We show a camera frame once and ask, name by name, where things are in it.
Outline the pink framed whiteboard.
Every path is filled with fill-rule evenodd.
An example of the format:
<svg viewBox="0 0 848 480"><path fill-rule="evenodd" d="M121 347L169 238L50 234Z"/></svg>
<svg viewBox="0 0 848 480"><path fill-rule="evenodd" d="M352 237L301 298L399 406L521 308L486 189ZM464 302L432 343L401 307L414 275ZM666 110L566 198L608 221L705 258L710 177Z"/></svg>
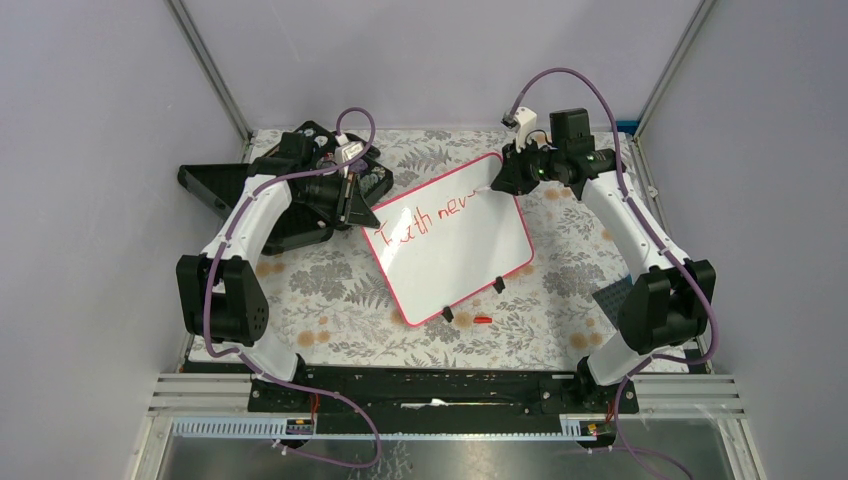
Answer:
<svg viewBox="0 0 848 480"><path fill-rule="evenodd" d="M395 306L417 327L532 262L535 250L516 197L475 194L502 166L491 152L377 205L363 228Z"/></svg>

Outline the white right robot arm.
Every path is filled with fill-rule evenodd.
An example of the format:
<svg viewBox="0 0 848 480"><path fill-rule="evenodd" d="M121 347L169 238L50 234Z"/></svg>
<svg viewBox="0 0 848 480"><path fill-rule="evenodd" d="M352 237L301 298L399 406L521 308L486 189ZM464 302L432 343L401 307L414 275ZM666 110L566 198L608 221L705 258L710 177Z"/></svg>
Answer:
<svg viewBox="0 0 848 480"><path fill-rule="evenodd" d="M584 109L551 114L547 140L538 140L537 115L519 107L504 116L515 135L502 149L494 191L526 195L542 182L569 188L612 235L625 260L631 290L616 315L616 334L584 359L573 386L575 402L597 412L613 398L613 384L649 358L702 335L710 320L716 273L677 247L637 197L617 149L598 149Z"/></svg>

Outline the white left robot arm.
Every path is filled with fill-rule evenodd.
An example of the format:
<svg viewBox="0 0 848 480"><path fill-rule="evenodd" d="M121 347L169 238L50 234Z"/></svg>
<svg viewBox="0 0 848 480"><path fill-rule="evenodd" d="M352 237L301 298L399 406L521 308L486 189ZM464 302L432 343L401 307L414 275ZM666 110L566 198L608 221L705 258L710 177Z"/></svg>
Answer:
<svg viewBox="0 0 848 480"><path fill-rule="evenodd" d="M314 137L284 133L270 155L247 165L241 193L215 237L176 266L187 332L202 337L211 357L235 355L259 378L275 381L272 398L288 411L307 404L311 387L296 375L297 354L266 331L270 307L256 275L262 250L294 204L320 214L329 228L378 224L360 187L371 141L337 132L326 144L331 150L321 153Z"/></svg>

